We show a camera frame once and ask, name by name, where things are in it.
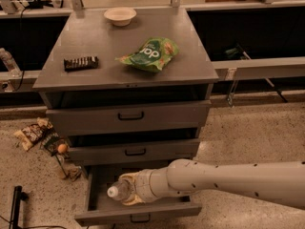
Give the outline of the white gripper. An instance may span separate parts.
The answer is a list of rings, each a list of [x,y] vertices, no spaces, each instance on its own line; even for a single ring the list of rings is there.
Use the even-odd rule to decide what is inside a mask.
[[[145,169],[135,173],[125,173],[119,180],[135,183],[136,195],[123,200],[122,204],[132,206],[139,203],[154,202],[169,195],[169,186],[166,175],[167,169]]]

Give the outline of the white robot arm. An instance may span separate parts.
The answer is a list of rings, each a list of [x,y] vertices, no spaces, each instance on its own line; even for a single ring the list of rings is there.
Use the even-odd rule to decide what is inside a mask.
[[[177,159],[164,168],[144,169],[119,178],[127,181],[132,191],[129,204],[217,190],[305,208],[305,164],[302,161],[216,166]]]

